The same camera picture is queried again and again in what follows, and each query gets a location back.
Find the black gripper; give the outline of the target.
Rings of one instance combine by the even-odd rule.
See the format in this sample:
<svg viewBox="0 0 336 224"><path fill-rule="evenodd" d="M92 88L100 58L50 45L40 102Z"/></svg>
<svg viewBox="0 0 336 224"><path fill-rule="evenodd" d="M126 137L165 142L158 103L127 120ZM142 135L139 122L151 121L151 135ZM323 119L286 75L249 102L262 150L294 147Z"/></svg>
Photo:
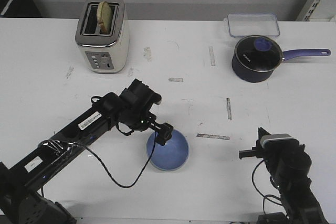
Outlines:
<svg viewBox="0 0 336 224"><path fill-rule="evenodd" d="M131 129L135 131L145 131L148 128L154 131L154 141L164 146L172 137L173 126L168 123L160 124L155 121L156 116L152 113L140 117L135 124L131 125Z"/></svg>
<svg viewBox="0 0 336 224"><path fill-rule="evenodd" d="M264 158L271 152L270 148L276 143L275 140L271 141L271 135L264 128L258 128L258 140L256 146L250 150L242 150L238 152L239 159L246 157Z"/></svg>

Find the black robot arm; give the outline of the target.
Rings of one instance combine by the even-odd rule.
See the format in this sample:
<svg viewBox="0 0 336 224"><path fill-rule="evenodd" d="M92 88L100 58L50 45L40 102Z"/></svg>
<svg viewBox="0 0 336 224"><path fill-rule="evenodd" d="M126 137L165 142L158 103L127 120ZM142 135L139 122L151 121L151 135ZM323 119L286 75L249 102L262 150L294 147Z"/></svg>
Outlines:
<svg viewBox="0 0 336 224"><path fill-rule="evenodd" d="M256 146L239 151L239 159L245 157L262 158L286 211L264 213L258 216L257 223L327 223L310 189L308 172L312 160L305 152L305 145L288 134L270 134L260 127Z"/></svg>
<svg viewBox="0 0 336 224"><path fill-rule="evenodd" d="M138 79L120 95L110 92L94 96L92 107L15 164L1 164L1 211L10 223L76 223L58 202L38 193L44 184L72 162L105 132L119 124L130 131L154 131L154 140L164 145L172 137L173 126L157 123L150 112L162 97Z"/></svg>

